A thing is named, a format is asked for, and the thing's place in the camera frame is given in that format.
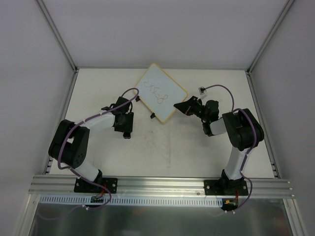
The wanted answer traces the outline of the black whiteboard eraser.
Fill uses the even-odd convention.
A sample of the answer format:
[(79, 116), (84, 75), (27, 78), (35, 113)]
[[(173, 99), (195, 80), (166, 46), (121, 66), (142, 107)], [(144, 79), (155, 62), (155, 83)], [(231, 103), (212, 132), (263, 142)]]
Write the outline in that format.
[(130, 139), (131, 138), (131, 133), (130, 132), (124, 132), (123, 133), (123, 138), (124, 139)]

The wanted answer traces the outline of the yellow framed whiteboard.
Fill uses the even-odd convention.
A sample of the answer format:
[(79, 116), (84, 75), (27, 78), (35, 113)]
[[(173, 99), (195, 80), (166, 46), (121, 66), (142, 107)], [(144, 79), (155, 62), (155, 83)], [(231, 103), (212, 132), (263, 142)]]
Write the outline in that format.
[(174, 114), (174, 104), (185, 101), (188, 96), (188, 92), (156, 63), (148, 67), (135, 87), (140, 100), (162, 123)]

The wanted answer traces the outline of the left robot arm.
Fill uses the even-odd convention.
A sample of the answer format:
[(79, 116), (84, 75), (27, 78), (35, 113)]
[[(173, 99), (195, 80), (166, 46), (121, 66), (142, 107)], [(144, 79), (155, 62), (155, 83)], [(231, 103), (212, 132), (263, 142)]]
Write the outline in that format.
[(102, 108), (99, 114), (85, 121), (62, 120), (48, 149), (49, 156), (86, 179), (85, 184), (91, 191), (99, 191), (103, 186), (102, 172), (86, 159), (89, 138), (99, 131), (113, 128), (122, 132), (125, 139), (130, 139), (134, 117), (132, 108), (132, 102), (120, 96), (116, 103)]

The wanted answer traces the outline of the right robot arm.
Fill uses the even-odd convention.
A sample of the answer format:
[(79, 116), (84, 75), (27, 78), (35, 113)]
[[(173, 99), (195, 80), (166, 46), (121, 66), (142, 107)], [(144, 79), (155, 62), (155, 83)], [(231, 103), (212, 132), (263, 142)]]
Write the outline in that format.
[(195, 115), (202, 121), (205, 135), (212, 137), (226, 133), (232, 145), (228, 164), (217, 180), (205, 180), (205, 195), (247, 196), (249, 190), (243, 170), (249, 153), (264, 140), (264, 131), (249, 109), (238, 109), (219, 117), (219, 103), (209, 100), (206, 104), (192, 96), (174, 107), (186, 116)]

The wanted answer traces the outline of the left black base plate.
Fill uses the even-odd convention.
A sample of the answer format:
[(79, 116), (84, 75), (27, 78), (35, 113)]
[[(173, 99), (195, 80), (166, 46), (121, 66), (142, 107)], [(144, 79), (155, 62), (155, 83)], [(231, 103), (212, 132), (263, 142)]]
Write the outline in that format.
[(113, 177), (103, 177), (98, 183), (89, 183), (82, 178), (77, 178), (74, 185), (75, 193), (100, 193), (104, 190), (100, 186), (104, 186), (111, 194), (116, 194), (118, 187), (118, 179)]

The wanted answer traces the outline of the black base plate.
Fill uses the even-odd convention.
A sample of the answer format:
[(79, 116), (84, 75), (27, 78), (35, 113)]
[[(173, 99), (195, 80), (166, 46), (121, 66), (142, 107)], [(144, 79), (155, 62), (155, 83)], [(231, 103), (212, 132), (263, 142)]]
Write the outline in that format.
[(75, 193), (100, 193), (104, 190), (100, 186), (104, 186), (111, 194), (116, 194), (118, 187), (118, 179), (113, 177), (103, 177), (98, 183), (89, 183), (82, 178), (77, 178), (74, 185)]
[(248, 186), (244, 178), (237, 180), (229, 179), (206, 179), (204, 180), (205, 195), (220, 195), (220, 196), (247, 196), (249, 194)]

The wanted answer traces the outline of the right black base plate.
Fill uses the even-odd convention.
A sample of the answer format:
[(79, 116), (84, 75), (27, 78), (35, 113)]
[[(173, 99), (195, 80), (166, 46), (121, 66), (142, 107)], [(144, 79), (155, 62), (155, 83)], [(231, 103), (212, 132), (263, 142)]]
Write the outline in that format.
[(229, 179), (206, 179), (204, 180), (205, 195), (220, 195), (220, 196), (247, 196), (249, 194), (248, 186), (244, 178), (237, 180)]

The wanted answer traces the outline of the aluminium mounting rail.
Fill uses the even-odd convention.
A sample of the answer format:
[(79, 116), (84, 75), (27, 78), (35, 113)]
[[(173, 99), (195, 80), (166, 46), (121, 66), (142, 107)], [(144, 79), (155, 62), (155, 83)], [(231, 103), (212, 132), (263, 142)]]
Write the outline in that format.
[[(205, 197), (212, 191), (200, 177), (117, 177), (117, 195), (141, 197)], [(72, 194), (77, 177), (72, 175), (35, 175), (29, 194)], [(294, 199), (293, 186), (287, 179), (254, 178), (242, 188), (253, 198)]]

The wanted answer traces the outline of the left aluminium frame post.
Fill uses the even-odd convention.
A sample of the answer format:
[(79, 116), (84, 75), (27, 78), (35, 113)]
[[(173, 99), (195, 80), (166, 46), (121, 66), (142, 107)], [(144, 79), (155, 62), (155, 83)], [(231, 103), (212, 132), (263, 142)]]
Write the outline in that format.
[(41, 13), (43, 14), (43, 17), (45, 19), (45, 21), (47, 22), (52, 34), (54, 35), (63, 55), (65, 56), (68, 64), (70, 65), (71, 69), (73, 72), (77, 72), (77, 66), (49, 12), (48, 7), (46, 6), (45, 2), (43, 0), (35, 0), (36, 4), (38, 5)]

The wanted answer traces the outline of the aluminium frame post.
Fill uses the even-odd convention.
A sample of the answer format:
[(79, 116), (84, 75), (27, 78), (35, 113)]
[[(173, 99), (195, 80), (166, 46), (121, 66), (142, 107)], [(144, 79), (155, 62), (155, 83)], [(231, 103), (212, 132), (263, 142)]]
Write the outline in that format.
[(45, 19), (45, 21), (47, 22), (52, 34), (54, 35), (63, 55), (65, 56), (68, 64), (70, 65), (71, 69), (73, 72), (77, 72), (77, 66), (49, 12), (48, 7), (46, 6), (45, 2), (43, 0), (35, 0), (36, 4), (38, 5), (41, 13), (43, 14), (43, 17)]
[(287, 0), (285, 2), (283, 8), (281, 9), (281, 11), (278, 14), (276, 20), (274, 21), (274, 23), (272, 24), (270, 30), (268, 31), (265, 39), (263, 40), (263, 43), (259, 47), (258, 52), (255, 54), (255, 57), (253, 58), (250, 66), (248, 67), (248, 69), (247, 69), (247, 74), (248, 75), (251, 75), (251, 73), (253, 72), (253, 70), (255, 69), (257, 64), (259, 63), (259, 61), (262, 58), (264, 52), (267, 50), (267, 47), (271, 43), (274, 35), (277, 33), (279, 27), (281, 26), (282, 22), (284, 21), (284, 19), (288, 15), (289, 11), (291, 10), (291, 8), (292, 8), (292, 6), (294, 5), (295, 2), (296, 2), (296, 0)]

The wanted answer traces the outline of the right aluminium frame post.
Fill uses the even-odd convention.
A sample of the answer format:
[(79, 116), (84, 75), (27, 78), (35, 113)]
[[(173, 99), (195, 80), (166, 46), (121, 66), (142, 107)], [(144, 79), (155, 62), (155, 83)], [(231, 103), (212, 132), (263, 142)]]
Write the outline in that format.
[(294, 5), (295, 2), (296, 2), (296, 0), (287, 0), (285, 2), (283, 8), (281, 9), (281, 11), (278, 14), (276, 20), (274, 21), (274, 23), (272, 24), (270, 30), (268, 31), (265, 39), (263, 40), (263, 43), (259, 47), (258, 52), (255, 54), (255, 57), (253, 58), (250, 66), (248, 67), (248, 69), (247, 69), (247, 74), (248, 75), (251, 75), (251, 73), (253, 72), (253, 70), (255, 69), (257, 64), (259, 63), (259, 61), (262, 58), (264, 52), (267, 50), (267, 47), (271, 43), (274, 35), (277, 33), (279, 27), (281, 26), (282, 22), (284, 21), (284, 19), (288, 15), (289, 11), (291, 10), (291, 8), (292, 8), (292, 6)]

